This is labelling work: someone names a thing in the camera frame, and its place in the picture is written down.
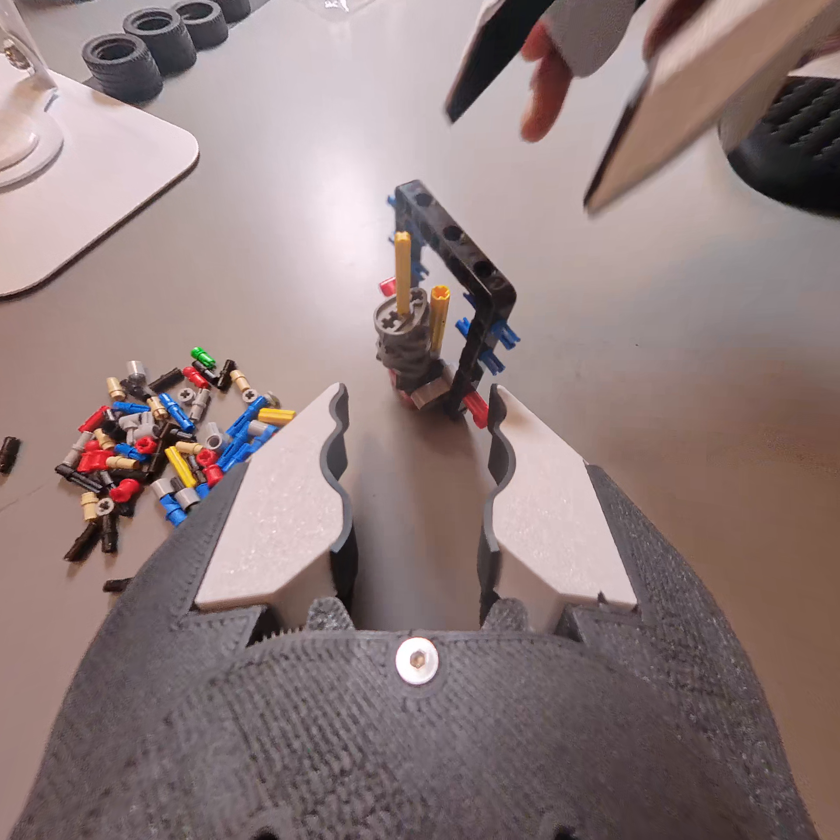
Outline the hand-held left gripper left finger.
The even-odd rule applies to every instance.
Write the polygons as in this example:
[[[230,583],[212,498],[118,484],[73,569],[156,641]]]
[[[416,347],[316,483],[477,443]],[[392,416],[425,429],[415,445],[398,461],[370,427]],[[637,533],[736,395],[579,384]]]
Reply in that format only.
[[[245,463],[197,590],[200,612],[267,606],[292,629],[323,597],[336,596],[351,611],[359,553],[340,482],[349,426],[349,392],[337,382]]]

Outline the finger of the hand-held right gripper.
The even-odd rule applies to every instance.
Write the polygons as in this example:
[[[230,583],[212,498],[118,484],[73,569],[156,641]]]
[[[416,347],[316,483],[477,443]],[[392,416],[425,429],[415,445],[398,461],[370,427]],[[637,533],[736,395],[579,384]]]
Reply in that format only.
[[[710,129],[733,151],[838,21],[838,1],[707,2],[650,60],[589,185],[585,211],[605,210]]]
[[[465,48],[445,102],[458,121],[508,67],[542,23],[572,77],[600,69],[621,43],[638,8],[635,1],[487,1]]]

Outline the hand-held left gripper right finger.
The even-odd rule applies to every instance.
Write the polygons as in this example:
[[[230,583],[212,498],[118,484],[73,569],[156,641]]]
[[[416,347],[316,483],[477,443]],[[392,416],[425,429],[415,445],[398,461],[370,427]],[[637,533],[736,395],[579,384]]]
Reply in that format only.
[[[551,633],[568,606],[630,613],[638,599],[584,458],[506,387],[490,389],[495,486],[479,533],[479,620],[519,601],[527,628]]]

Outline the yellow lego axle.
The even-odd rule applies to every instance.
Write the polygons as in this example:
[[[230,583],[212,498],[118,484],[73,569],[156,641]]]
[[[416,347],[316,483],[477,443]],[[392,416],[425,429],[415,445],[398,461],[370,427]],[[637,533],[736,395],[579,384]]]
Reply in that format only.
[[[437,359],[442,350],[450,302],[450,289],[436,285],[429,295],[429,351]]]

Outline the black lego frame assembly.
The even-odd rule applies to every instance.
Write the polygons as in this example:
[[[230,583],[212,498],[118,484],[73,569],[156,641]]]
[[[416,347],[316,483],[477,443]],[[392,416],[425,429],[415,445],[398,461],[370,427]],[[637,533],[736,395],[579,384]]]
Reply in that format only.
[[[438,407],[453,418],[467,413],[478,428],[486,428],[489,409],[478,386],[484,373],[505,369],[496,347],[512,350],[520,340],[509,325],[515,288],[425,184],[397,186],[388,203],[395,220],[395,267],[394,276],[380,285],[385,299],[374,310],[376,359],[397,394],[417,411]],[[442,351],[437,359],[429,351],[433,287],[422,286],[428,275],[424,248],[443,262],[472,308],[471,317],[455,324],[465,341],[456,366]]]

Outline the pile of small lego pins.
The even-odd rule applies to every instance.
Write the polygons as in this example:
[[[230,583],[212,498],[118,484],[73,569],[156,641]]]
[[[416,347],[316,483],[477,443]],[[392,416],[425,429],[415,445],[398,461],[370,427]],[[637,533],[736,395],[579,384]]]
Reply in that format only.
[[[99,548],[119,551],[120,524],[150,492],[174,528],[235,466],[250,460],[297,416],[272,392],[260,392],[230,358],[204,347],[151,379],[132,360],[124,377],[107,379],[110,403],[80,425],[55,467],[80,490],[84,528],[63,560],[82,564]]]

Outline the person's right hand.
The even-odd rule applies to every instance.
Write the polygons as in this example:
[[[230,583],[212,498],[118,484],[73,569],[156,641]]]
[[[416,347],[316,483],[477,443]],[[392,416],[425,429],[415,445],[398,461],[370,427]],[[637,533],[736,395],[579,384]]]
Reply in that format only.
[[[521,117],[520,136],[525,142],[537,143],[549,133],[559,117],[573,77],[542,20],[532,27],[520,55],[525,62],[534,65],[530,99]]]

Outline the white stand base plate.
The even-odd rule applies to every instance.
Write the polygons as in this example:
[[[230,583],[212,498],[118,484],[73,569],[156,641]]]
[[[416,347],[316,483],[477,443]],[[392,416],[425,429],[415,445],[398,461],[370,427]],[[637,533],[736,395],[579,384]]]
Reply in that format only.
[[[2,186],[1,294],[47,282],[194,168],[189,132],[61,74],[56,97],[40,104],[63,141],[38,173]]]

